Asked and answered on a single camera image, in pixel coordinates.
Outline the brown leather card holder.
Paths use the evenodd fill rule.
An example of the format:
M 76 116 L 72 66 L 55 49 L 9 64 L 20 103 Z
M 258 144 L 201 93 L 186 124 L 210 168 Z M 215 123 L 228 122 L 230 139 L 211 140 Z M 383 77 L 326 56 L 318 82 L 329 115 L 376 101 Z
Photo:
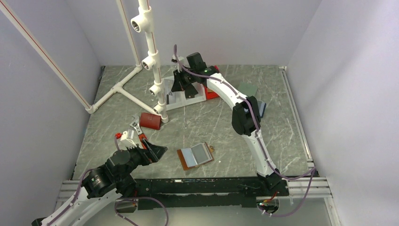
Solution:
M 176 152 L 184 171 L 197 168 L 215 159 L 213 156 L 214 147 L 207 142 L 202 142 L 189 148 L 178 149 Z

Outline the colourful id card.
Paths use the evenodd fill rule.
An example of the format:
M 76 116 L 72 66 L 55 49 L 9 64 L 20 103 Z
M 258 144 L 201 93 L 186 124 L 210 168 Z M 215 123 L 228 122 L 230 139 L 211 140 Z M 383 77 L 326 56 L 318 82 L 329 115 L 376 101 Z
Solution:
M 173 79 L 164 79 L 164 86 L 165 86 L 165 94 L 168 98 L 175 99 L 176 95 L 172 92 L 174 80 Z

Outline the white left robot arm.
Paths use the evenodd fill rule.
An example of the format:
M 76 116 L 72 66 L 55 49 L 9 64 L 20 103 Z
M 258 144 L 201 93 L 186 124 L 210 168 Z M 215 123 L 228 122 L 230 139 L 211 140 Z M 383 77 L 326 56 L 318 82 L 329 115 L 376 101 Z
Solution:
M 120 199 L 137 202 L 143 187 L 131 176 L 138 166 L 158 162 L 168 150 L 144 140 L 145 148 L 128 147 L 115 151 L 106 162 L 87 170 L 79 181 L 76 191 L 54 213 L 37 218 L 33 226 L 81 226 L 102 208 Z

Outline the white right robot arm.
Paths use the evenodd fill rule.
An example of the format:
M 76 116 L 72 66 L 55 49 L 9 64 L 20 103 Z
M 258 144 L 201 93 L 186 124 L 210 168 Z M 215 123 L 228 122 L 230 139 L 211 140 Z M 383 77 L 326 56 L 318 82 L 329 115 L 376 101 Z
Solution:
M 246 96 L 233 87 L 216 66 L 208 66 L 201 54 L 195 52 L 187 57 L 185 66 L 174 53 L 172 62 L 179 68 L 174 71 L 172 91 L 186 91 L 195 82 L 215 92 L 232 110 L 231 124 L 234 131 L 243 137 L 255 160 L 259 189 L 264 195 L 271 195 L 284 188 L 282 177 L 270 159 L 261 132 L 261 117 L 258 101 Z

